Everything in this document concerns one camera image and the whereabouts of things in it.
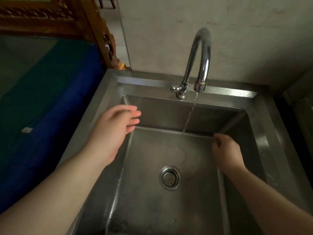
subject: forearm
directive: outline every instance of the forearm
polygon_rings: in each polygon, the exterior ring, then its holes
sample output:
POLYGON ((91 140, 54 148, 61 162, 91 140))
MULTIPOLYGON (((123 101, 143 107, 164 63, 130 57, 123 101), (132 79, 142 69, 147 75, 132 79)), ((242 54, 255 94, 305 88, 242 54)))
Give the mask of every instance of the forearm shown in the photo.
POLYGON ((248 170, 236 170, 236 186, 266 235, 313 234, 313 218, 248 170))
POLYGON ((0 234, 65 234, 103 169, 78 153, 0 215, 0 234))

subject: stainless steel sink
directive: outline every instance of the stainless steel sink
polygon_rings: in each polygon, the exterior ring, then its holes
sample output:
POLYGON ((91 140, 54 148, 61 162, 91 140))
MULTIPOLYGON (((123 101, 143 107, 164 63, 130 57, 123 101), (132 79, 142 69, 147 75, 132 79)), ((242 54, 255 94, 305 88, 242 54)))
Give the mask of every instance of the stainless steel sink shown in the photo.
POLYGON ((182 135, 195 92, 176 98, 178 77, 108 70, 61 161, 86 142, 116 104, 142 111, 69 234, 262 234, 245 202, 217 169, 212 135, 229 134, 247 168, 312 213, 312 188, 266 87, 208 81, 182 135))

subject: chair leg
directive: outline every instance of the chair leg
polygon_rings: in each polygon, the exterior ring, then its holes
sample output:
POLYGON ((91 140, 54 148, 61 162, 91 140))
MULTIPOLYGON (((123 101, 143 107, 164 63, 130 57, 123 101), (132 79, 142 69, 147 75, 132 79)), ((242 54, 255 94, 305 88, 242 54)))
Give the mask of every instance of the chair leg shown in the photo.
POLYGON ((110 0, 110 1, 111 1, 111 3, 112 3, 113 9, 116 9, 114 0, 110 0))
POLYGON ((99 2, 100 2, 100 8, 103 9, 103 2, 102 2, 102 0, 99 0, 99 2))

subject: blue mattress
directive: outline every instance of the blue mattress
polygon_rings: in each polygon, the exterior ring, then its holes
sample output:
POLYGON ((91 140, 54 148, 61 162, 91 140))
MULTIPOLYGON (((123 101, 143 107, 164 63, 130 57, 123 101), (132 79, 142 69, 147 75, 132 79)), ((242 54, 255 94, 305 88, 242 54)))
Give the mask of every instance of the blue mattress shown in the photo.
MULTIPOLYGON (((67 71, 61 68, 63 74, 72 74, 68 83, 64 83, 65 87, 61 90, 57 88, 60 91, 58 94, 53 92, 56 98, 52 97, 46 103, 44 113, 38 114, 39 116, 28 122, 32 127, 31 132, 13 135, 14 143, 7 146, 7 151, 2 152, 2 157, 7 160, 3 160, 0 171, 0 213, 25 196, 55 169, 103 77, 99 54, 93 44, 78 40, 74 43, 71 40, 60 40, 59 45, 50 50, 53 54, 46 54, 44 59, 39 61, 27 73, 28 75, 26 74, 27 76, 19 80, 16 87, 27 83, 25 79, 32 77, 32 74, 45 71, 47 64, 51 67, 47 74, 49 78, 53 77, 53 74, 57 73, 54 72, 56 66, 60 66, 60 61, 64 61, 61 56, 62 48, 69 53, 68 57, 71 54, 72 57, 74 56, 71 60, 75 59, 76 62, 72 63, 72 67, 76 66, 76 69, 67 71), (77 47, 83 48, 84 54, 81 58, 75 59, 77 53, 71 51, 76 51, 77 47), (58 53, 55 48, 58 48, 60 58, 55 57, 58 53)), ((49 81, 48 84, 60 84, 60 82, 49 81)), ((3 114, 7 117, 5 110, 10 94, 20 93, 17 89, 12 89, 1 99, 0 116, 3 114)), ((3 124, 0 125, 1 127, 10 132, 8 126, 3 124)))

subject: hand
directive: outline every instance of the hand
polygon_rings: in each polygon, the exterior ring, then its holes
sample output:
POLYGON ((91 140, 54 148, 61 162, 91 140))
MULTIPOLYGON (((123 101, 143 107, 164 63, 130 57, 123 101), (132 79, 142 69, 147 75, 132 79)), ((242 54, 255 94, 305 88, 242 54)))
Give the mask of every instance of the hand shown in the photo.
POLYGON ((228 135, 213 135, 212 153, 218 167, 228 177, 236 170, 246 170, 240 146, 228 135))
POLYGON ((100 158, 104 166, 115 158, 126 134, 135 129, 139 123, 141 112, 137 106, 117 105, 102 113, 94 126, 92 133, 83 148, 88 154, 100 158))

